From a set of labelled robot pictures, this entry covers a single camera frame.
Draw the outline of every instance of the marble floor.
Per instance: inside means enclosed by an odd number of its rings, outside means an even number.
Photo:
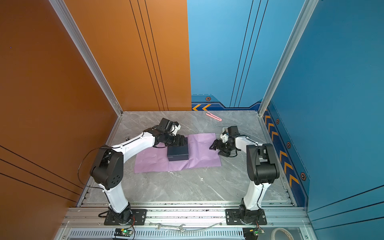
[[[188,135],[214,132],[219,138],[223,127],[237,125],[241,134],[266,143],[255,111],[211,111],[223,119],[222,122],[206,116],[204,111],[156,111],[124,112],[113,144],[133,138],[148,127],[157,125],[162,118],[177,121],[181,125],[179,134]],[[124,164],[122,187],[129,202],[158,201],[240,201],[247,192],[246,155],[238,152],[233,158],[220,156],[221,167],[202,167],[177,172],[133,172],[136,156]],[[290,202],[289,195],[280,177],[275,180],[264,197],[264,202]],[[107,203],[99,189],[90,189],[83,203]]]

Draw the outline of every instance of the lavender fabric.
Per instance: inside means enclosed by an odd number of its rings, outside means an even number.
[[[218,150],[209,150],[215,141],[214,133],[198,133],[188,135],[189,159],[183,161],[168,161],[167,147],[150,147],[136,155],[134,173],[180,171],[195,167],[221,167]]]

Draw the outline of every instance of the robotic arm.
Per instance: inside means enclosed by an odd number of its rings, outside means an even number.
[[[104,145],[99,149],[90,175],[107,196],[109,202],[107,218],[110,216],[115,222],[124,225],[132,215],[130,204],[121,187],[123,164],[137,153],[160,142],[165,146],[184,146],[187,141],[183,135],[177,134],[178,130],[180,130],[178,122],[163,118],[159,125],[144,130],[137,137],[112,147]]]
[[[215,140],[210,147],[212,150],[218,149],[219,155],[231,157],[232,150],[247,153],[247,172],[251,181],[239,212],[243,224],[252,224],[265,215],[260,207],[261,202],[268,187],[280,176],[275,148],[270,143],[260,144],[246,135],[240,135],[237,126],[223,128],[220,139]]]

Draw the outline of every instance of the navy box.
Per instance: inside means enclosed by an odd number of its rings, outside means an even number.
[[[188,160],[188,138],[187,144],[181,147],[168,147],[167,157],[169,161],[180,161],[180,160]]]

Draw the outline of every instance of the metal wrench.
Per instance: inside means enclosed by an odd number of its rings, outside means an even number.
[[[155,225],[156,230],[163,228],[163,229],[173,229],[173,230],[179,230],[180,232],[185,232],[185,229],[183,228],[185,224],[182,224],[180,226],[168,226],[168,225],[162,225],[160,223],[153,223],[153,224]]]

